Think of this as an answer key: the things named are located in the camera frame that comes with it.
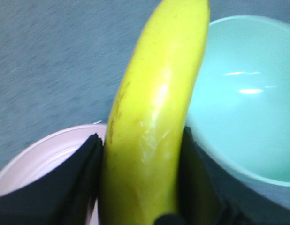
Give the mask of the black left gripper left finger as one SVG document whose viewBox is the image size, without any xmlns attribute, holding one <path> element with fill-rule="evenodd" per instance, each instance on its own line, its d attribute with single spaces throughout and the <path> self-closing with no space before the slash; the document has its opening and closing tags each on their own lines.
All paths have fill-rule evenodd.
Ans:
<svg viewBox="0 0 290 225">
<path fill-rule="evenodd" d="M 0 225 L 87 225 L 98 195 L 102 139 L 93 134 L 40 179 L 0 197 Z"/>
</svg>

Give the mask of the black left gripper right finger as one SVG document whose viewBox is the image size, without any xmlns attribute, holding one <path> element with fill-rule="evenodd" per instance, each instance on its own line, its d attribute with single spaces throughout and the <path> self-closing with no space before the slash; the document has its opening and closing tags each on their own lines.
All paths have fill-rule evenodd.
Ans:
<svg viewBox="0 0 290 225">
<path fill-rule="evenodd" d="M 185 127 L 178 173 L 179 212 L 156 225 L 290 225 L 290 209 L 267 199 L 218 166 Z"/>
</svg>

